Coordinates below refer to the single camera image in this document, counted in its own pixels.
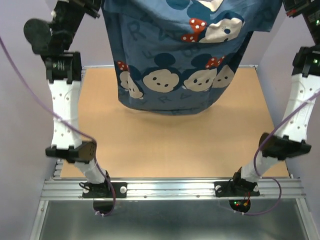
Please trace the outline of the blue lettered pillowcase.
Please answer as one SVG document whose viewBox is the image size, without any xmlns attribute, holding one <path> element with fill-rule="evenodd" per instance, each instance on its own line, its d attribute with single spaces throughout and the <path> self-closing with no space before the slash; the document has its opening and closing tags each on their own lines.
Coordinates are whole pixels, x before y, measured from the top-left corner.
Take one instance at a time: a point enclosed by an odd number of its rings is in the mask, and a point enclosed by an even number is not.
<svg viewBox="0 0 320 240">
<path fill-rule="evenodd" d="M 271 31 L 280 0 L 104 0 L 101 11 L 127 108 L 194 115 L 231 81 L 254 32 Z"/>
</svg>

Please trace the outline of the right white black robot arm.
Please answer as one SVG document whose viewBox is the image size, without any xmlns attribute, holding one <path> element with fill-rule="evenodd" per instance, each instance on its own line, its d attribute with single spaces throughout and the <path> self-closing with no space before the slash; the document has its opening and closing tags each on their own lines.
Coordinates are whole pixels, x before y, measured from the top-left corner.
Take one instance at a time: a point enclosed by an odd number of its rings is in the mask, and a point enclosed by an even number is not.
<svg viewBox="0 0 320 240">
<path fill-rule="evenodd" d="M 320 94 L 320 2 L 285 0 L 288 17 L 302 15 L 314 46 L 301 47 L 292 61 L 291 91 L 282 122 L 271 133 L 263 133 L 253 161 L 234 173 L 231 192 L 242 195 L 258 190 L 263 174 L 280 161 L 306 155 L 307 129 L 316 98 Z"/>
</svg>

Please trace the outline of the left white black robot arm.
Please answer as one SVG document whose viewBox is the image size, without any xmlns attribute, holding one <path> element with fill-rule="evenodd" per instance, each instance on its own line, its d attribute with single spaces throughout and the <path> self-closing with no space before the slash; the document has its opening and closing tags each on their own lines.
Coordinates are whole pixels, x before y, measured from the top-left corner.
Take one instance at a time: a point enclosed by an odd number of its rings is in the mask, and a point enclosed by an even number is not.
<svg viewBox="0 0 320 240">
<path fill-rule="evenodd" d="M 24 37 L 45 66 L 51 93 L 53 136 L 47 157 L 63 159 L 77 167 L 86 177 L 81 183 L 84 193 L 106 197 L 111 193 L 110 177 L 97 161 L 97 142 L 82 140 L 79 131 L 78 103 L 82 89 L 82 61 L 78 51 L 70 51 L 76 32 L 85 15 L 99 18 L 100 0 L 59 0 L 52 20 L 29 19 L 23 27 Z"/>
</svg>

